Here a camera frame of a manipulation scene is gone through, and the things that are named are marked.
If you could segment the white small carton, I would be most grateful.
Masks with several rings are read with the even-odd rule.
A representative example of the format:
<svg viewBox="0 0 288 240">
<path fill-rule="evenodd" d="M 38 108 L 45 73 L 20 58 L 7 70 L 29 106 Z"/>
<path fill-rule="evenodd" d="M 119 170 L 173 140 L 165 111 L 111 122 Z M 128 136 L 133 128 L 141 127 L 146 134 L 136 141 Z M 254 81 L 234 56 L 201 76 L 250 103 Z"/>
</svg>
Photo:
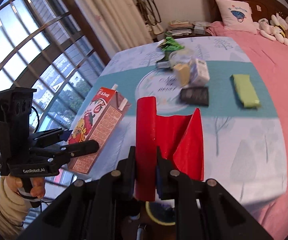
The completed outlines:
<svg viewBox="0 0 288 240">
<path fill-rule="evenodd" d="M 205 86 L 210 80 L 207 62 L 201 59 L 192 58 L 189 62 L 190 84 L 195 86 Z"/>
</svg>

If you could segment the hanging bag on wall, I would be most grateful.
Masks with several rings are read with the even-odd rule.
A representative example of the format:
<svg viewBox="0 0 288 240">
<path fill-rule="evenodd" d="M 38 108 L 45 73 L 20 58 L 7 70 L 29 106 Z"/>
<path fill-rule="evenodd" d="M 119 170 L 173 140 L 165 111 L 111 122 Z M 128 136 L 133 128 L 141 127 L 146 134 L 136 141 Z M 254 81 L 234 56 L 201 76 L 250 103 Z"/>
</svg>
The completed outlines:
<svg viewBox="0 0 288 240">
<path fill-rule="evenodd" d="M 150 33 L 155 36 L 163 34 L 164 30 L 160 25 L 162 20 L 155 1 L 137 0 L 137 4 Z"/>
</svg>

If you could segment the red paper box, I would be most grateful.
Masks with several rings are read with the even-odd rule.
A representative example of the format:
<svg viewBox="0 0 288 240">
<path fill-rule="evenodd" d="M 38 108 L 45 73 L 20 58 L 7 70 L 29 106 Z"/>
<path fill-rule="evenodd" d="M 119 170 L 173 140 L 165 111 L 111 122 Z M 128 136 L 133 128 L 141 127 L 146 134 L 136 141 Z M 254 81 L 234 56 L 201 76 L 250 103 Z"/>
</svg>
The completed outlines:
<svg viewBox="0 0 288 240">
<path fill-rule="evenodd" d="M 201 113 L 161 116 L 154 96 L 137 100 L 135 196 L 145 202 L 155 200 L 157 146 L 162 158 L 193 180 L 204 179 L 204 150 Z"/>
</svg>

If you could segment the beige small carton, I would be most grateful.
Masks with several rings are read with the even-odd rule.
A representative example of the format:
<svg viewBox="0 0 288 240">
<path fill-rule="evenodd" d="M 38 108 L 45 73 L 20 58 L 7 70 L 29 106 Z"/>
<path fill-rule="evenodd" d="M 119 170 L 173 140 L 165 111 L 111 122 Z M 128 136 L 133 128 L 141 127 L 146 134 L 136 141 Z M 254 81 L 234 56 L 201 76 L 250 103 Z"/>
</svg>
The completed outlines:
<svg viewBox="0 0 288 240">
<path fill-rule="evenodd" d="M 186 63 L 178 63 L 173 66 L 173 71 L 181 87 L 188 85 L 190 80 L 190 67 Z"/>
</svg>

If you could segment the white embroidered pillow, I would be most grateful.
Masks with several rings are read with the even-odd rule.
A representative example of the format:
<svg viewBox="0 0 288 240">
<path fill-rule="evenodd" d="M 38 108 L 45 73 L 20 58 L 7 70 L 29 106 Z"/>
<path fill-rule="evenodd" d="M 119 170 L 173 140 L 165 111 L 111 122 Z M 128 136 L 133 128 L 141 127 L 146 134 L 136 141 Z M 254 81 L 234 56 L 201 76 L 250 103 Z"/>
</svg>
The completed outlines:
<svg viewBox="0 0 288 240">
<path fill-rule="evenodd" d="M 234 0 L 215 0 L 220 10 L 225 28 L 257 34 L 253 23 L 252 11 L 247 2 Z"/>
</svg>

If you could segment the stack of books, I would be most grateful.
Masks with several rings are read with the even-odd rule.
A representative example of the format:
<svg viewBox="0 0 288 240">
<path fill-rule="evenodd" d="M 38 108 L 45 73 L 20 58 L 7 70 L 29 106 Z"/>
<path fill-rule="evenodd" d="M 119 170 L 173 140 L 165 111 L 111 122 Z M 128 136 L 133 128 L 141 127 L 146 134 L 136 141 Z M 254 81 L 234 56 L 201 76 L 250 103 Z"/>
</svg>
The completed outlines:
<svg viewBox="0 0 288 240">
<path fill-rule="evenodd" d="M 188 36 L 192 34 L 193 28 L 194 24 L 189 21 L 172 20 L 168 22 L 167 30 L 164 34 L 170 37 Z"/>
</svg>

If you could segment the yellow-rimmed trash bin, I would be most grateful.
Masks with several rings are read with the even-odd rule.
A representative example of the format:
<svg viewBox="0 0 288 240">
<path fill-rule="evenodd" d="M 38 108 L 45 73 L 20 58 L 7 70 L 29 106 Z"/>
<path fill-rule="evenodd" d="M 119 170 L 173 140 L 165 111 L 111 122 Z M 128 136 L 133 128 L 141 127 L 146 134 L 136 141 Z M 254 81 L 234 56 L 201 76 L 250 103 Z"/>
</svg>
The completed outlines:
<svg viewBox="0 0 288 240">
<path fill-rule="evenodd" d="M 173 226 L 176 222 L 176 212 L 169 204 L 145 202 L 145 210 L 150 219 L 156 224 Z"/>
</svg>

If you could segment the strawberry milk carton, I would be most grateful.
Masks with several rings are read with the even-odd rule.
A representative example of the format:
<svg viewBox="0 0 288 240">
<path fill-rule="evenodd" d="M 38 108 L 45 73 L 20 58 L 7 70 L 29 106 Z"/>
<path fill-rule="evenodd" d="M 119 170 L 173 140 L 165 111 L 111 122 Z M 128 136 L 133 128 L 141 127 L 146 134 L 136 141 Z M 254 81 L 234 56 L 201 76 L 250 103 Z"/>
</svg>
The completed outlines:
<svg viewBox="0 0 288 240">
<path fill-rule="evenodd" d="M 117 87 L 117 84 L 112 88 L 101 87 L 77 121 L 68 144 L 94 140 L 98 142 L 99 150 L 73 158 L 67 165 L 68 170 L 88 174 L 111 133 L 130 108 L 128 99 L 117 91 Z"/>
</svg>

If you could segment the black foil wrapper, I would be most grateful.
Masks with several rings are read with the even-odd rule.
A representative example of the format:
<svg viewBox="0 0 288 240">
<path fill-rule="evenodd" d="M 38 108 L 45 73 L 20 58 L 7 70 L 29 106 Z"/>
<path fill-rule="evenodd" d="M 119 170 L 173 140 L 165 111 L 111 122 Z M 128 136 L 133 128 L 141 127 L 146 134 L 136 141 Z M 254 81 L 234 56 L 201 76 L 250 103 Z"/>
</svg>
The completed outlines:
<svg viewBox="0 0 288 240">
<path fill-rule="evenodd" d="M 209 106 L 208 87 L 189 87 L 180 91 L 180 101 L 188 105 Z"/>
</svg>

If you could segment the pink bed sheet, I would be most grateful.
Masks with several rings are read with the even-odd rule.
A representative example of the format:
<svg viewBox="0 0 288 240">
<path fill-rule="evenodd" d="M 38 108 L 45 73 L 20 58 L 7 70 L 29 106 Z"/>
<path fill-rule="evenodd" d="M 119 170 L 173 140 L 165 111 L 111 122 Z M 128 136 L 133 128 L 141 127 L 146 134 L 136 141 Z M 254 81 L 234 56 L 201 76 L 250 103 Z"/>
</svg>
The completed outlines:
<svg viewBox="0 0 288 240">
<path fill-rule="evenodd" d="M 208 32 L 233 38 L 260 74 L 280 118 L 288 166 L 288 46 L 260 34 L 229 30 L 219 21 Z M 259 221 L 274 239 L 288 237 L 288 183 L 286 193 L 260 212 Z"/>
</svg>

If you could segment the green snack packet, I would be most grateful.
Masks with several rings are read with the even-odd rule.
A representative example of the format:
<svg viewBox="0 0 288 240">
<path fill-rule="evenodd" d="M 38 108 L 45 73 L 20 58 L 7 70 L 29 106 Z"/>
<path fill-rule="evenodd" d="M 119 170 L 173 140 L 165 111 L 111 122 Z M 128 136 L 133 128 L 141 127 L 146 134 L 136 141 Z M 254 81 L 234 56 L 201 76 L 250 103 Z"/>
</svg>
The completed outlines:
<svg viewBox="0 0 288 240">
<path fill-rule="evenodd" d="M 248 74 L 233 74 L 231 76 L 237 96 L 244 108 L 261 106 L 258 95 Z"/>
</svg>

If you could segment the clear plastic bottle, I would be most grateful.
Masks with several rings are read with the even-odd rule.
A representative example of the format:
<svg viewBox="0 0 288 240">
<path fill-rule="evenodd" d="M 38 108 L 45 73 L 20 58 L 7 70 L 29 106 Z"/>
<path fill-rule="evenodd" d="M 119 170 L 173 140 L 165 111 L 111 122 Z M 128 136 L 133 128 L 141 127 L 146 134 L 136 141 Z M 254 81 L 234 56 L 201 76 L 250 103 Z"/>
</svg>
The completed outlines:
<svg viewBox="0 0 288 240">
<path fill-rule="evenodd" d="M 194 51 L 189 48 L 173 51 L 170 53 L 168 59 L 171 68 L 177 64 L 186 64 L 195 56 Z"/>
</svg>

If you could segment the green crumpled snack bag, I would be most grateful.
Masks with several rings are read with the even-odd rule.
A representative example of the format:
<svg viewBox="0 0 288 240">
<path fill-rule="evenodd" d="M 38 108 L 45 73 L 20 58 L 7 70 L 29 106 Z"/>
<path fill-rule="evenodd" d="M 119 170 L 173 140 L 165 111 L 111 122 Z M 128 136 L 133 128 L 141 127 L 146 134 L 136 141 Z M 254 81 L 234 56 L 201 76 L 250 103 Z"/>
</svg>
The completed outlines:
<svg viewBox="0 0 288 240">
<path fill-rule="evenodd" d="M 167 61 L 169 59 L 169 55 L 173 51 L 178 51 L 184 49 L 184 46 L 175 41 L 172 37 L 166 37 L 158 46 L 160 50 L 164 52 L 164 60 Z"/>
</svg>

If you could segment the white plush toy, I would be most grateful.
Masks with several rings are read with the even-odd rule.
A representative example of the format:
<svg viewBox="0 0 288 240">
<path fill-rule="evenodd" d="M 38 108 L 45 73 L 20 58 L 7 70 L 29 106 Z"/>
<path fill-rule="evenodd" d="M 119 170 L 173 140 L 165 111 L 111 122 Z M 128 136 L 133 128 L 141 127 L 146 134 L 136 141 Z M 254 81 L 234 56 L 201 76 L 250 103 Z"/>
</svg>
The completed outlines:
<svg viewBox="0 0 288 240">
<path fill-rule="evenodd" d="M 286 36 L 288 24 L 278 13 L 271 16 L 270 22 L 266 18 L 262 18 L 258 21 L 258 24 L 260 34 L 263 37 L 288 46 L 288 38 Z"/>
</svg>

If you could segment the cream curtain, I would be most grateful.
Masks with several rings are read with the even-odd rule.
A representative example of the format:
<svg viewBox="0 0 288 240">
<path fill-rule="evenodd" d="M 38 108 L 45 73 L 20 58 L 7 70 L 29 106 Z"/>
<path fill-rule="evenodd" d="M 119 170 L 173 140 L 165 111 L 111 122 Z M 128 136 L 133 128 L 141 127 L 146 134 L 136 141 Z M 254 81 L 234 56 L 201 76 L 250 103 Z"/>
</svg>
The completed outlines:
<svg viewBox="0 0 288 240">
<path fill-rule="evenodd" d="M 152 43 L 136 0 L 75 0 L 109 57 Z"/>
</svg>

